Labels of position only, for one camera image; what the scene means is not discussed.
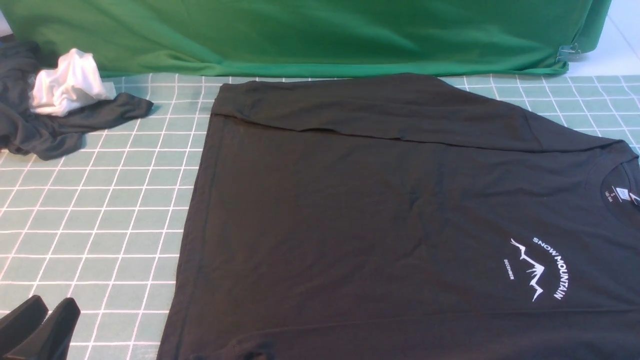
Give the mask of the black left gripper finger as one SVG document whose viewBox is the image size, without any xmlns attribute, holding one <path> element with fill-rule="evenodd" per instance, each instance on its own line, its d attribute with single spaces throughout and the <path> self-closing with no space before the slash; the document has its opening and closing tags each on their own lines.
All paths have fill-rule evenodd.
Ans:
<svg viewBox="0 0 640 360">
<path fill-rule="evenodd" d="M 37 330 L 5 355 L 6 360 L 66 360 L 81 310 L 71 297 L 62 299 Z"/>
<path fill-rule="evenodd" d="M 6 356 L 38 330 L 48 315 L 39 295 L 29 297 L 0 319 L 0 355 Z"/>
</svg>

